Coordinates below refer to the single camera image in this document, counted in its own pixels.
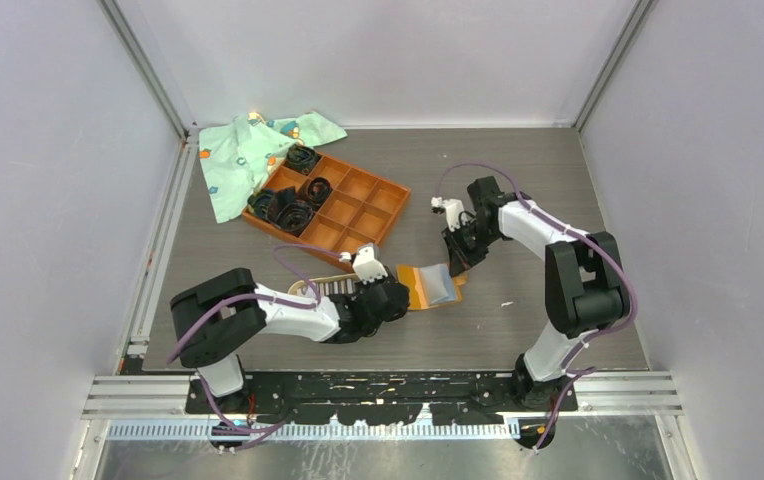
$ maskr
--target black plastic part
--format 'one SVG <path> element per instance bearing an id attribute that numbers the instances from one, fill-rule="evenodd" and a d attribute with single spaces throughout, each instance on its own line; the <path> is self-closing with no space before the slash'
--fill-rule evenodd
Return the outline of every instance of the black plastic part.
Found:
<path id="1" fill-rule="evenodd" d="M 295 237 L 305 231 L 314 209 L 297 196 L 295 187 L 288 187 L 273 194 L 267 204 L 267 221 Z"/>
<path id="2" fill-rule="evenodd" d="M 547 429 L 547 421 L 540 419 L 520 419 L 517 421 L 517 425 L 520 428 L 520 436 L 515 438 L 515 442 L 521 447 L 532 450 L 538 443 L 538 439 Z M 544 437 L 544 443 L 541 444 L 539 449 L 545 448 L 553 443 L 553 438 L 556 436 L 556 424 L 550 427 L 550 431 L 547 432 L 547 436 Z"/>
<path id="3" fill-rule="evenodd" d="M 548 412 L 547 402 L 526 408 L 514 401 L 508 372 L 249 372 L 242 395 L 255 394 L 255 413 L 262 423 L 291 416 L 300 425 L 326 425 L 332 415 L 343 424 L 365 420 L 370 425 L 411 423 L 428 403 L 435 425 L 503 424 L 502 412 Z M 185 411 L 211 410 L 201 384 L 191 382 Z M 561 411 L 577 409 L 575 393 L 566 397 Z M 242 399 L 221 404 L 226 414 L 246 414 Z"/>
<path id="4" fill-rule="evenodd" d="M 529 369 L 526 368 L 524 362 L 524 354 L 521 354 L 517 357 L 515 369 L 509 380 L 509 392 L 520 406 L 528 409 L 540 409 L 544 405 L 555 402 L 568 382 L 570 379 L 564 376 L 546 382 L 536 382 L 529 375 Z"/>
<path id="5" fill-rule="evenodd" d="M 588 238 L 621 265 L 615 237 L 599 232 Z M 581 241 L 547 245 L 544 263 L 547 316 L 568 338 L 608 328 L 629 314 L 629 295 L 617 273 Z M 594 278 L 583 281 L 580 269 L 594 273 Z"/>
<path id="6" fill-rule="evenodd" d="M 466 272 L 488 255 L 488 246 L 496 240 L 510 240 L 500 232 L 499 210 L 509 202 L 517 201 L 514 193 L 503 193 L 494 177 L 476 179 L 467 186 L 473 204 L 473 218 L 456 231 L 444 229 L 441 233 L 450 258 L 450 275 Z M 520 192 L 524 199 L 528 195 Z M 443 213 L 443 209 L 433 209 Z"/>
<path id="7" fill-rule="evenodd" d="M 329 184 L 329 180 L 317 177 L 308 182 L 303 193 L 308 203 L 314 208 L 314 211 L 317 211 L 323 206 L 323 202 L 329 198 L 329 194 L 332 193 L 332 185 Z"/>
<path id="8" fill-rule="evenodd" d="M 329 295 L 338 310 L 341 329 L 325 343 L 353 343 L 362 337 L 373 336 L 383 322 L 392 322 L 406 315 L 408 296 L 408 287 L 399 283 L 390 270 L 382 281 L 358 284 L 355 293 Z"/>
<path id="9" fill-rule="evenodd" d="M 216 448 L 217 450 L 220 450 L 220 447 L 223 447 L 224 449 L 227 449 L 227 450 L 232 447 L 238 448 L 244 443 L 246 443 L 246 440 L 219 440 L 218 438 L 214 438 L 214 437 L 220 437 L 221 435 L 232 437 L 232 436 L 237 436 L 240 434 L 232 430 L 224 422 L 220 422 L 217 426 L 211 427 L 212 438 L 209 439 L 208 443 L 210 443 L 211 446 Z"/>
<path id="10" fill-rule="evenodd" d="M 252 273 L 236 268 L 185 290 L 170 300 L 176 338 L 181 338 L 191 326 L 221 300 L 255 291 Z M 261 331 L 267 315 L 258 308 L 258 301 L 243 300 L 231 305 L 235 314 L 220 319 L 215 315 L 188 341 L 179 359 L 186 368 L 211 365 L 231 355 L 239 346 Z"/>
<path id="11" fill-rule="evenodd" d="M 308 175 L 320 161 L 320 154 L 308 147 L 291 145 L 285 156 L 285 165 L 296 172 Z"/>
<path id="12" fill-rule="evenodd" d="M 274 193 L 273 190 L 265 188 L 255 195 L 250 195 L 247 205 L 252 208 L 253 215 L 262 220 L 267 220 L 267 207 L 270 205 L 270 201 L 273 200 Z"/>

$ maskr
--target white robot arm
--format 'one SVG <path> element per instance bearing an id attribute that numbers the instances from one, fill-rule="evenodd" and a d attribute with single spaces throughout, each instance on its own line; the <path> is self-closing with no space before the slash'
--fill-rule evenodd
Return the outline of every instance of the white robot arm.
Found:
<path id="1" fill-rule="evenodd" d="M 354 255 L 342 253 L 360 284 L 354 293 L 322 296 L 319 303 L 256 283 L 245 268 L 176 295 L 170 308 L 179 339 L 218 303 L 229 302 L 190 337 L 179 355 L 182 366 L 195 368 L 211 393 L 222 397 L 243 389 L 243 368 L 234 352 L 254 335 L 296 335 L 321 343 L 352 343 L 373 335 L 383 322 L 402 318 L 409 306 L 408 287 L 379 262 L 378 253 L 373 244 Z"/>
<path id="2" fill-rule="evenodd" d="M 464 211 L 462 202 L 432 199 L 432 210 L 443 213 L 447 228 L 442 235 L 450 255 L 453 276 L 485 259 L 488 246 L 498 239 L 515 240 L 545 263 L 545 305 L 550 321 L 529 350 L 518 358 L 513 387 L 521 403 L 540 403 L 565 376 L 566 358 L 585 337 L 608 328 L 629 313 L 629 297 L 617 274 L 583 242 L 557 230 L 531 209 L 538 208 L 523 195 L 500 191 L 494 177 L 477 179 L 468 186 L 475 212 Z M 557 223 L 564 222 L 545 214 Z M 617 243 L 607 232 L 578 234 L 597 243 L 620 265 Z M 583 280 L 580 270 L 594 273 Z"/>

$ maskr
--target orange tray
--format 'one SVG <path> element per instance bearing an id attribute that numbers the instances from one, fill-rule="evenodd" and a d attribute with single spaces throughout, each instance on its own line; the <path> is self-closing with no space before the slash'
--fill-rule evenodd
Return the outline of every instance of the orange tray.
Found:
<path id="1" fill-rule="evenodd" d="M 285 242 L 314 245 L 333 252 L 355 253 L 358 247 L 370 242 L 382 245 L 403 213 L 411 190 L 335 157 L 317 153 L 320 161 L 307 176 L 283 163 L 264 184 L 264 188 L 274 191 L 296 187 L 299 193 L 317 177 L 329 181 L 332 193 L 299 237 L 256 217 L 249 209 L 244 210 L 244 220 Z M 308 253 L 352 272 L 349 264 L 337 258 L 314 251 Z"/>

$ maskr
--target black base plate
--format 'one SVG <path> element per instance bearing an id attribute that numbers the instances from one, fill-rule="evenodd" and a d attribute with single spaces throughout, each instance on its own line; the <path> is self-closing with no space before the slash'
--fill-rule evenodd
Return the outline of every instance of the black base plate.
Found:
<path id="1" fill-rule="evenodd" d="M 263 423 L 290 417 L 298 424 L 324 425 L 337 413 L 344 425 L 357 420 L 368 425 L 407 424 L 428 403 L 434 425 L 501 424 L 498 412 L 548 412 L 555 401 L 554 395 L 532 408 L 515 403 L 508 372 L 247 372 L 247 376 L 244 391 L 219 399 L 218 405 L 223 413 L 245 414 L 250 410 L 248 395 L 254 394 L 254 412 Z M 573 388 L 569 392 L 561 411 L 577 409 L 576 392 Z M 191 393 L 195 395 L 188 396 L 185 411 L 211 413 L 199 381 L 191 382 Z"/>

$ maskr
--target green cloth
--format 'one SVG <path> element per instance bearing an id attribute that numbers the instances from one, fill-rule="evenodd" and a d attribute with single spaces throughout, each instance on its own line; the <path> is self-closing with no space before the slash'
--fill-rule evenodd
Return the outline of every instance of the green cloth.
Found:
<path id="1" fill-rule="evenodd" d="M 347 136 L 317 112 L 266 121 L 258 113 L 199 134 L 200 164 L 217 223 L 241 215 L 247 199 L 267 181 L 291 145 L 316 147 Z"/>

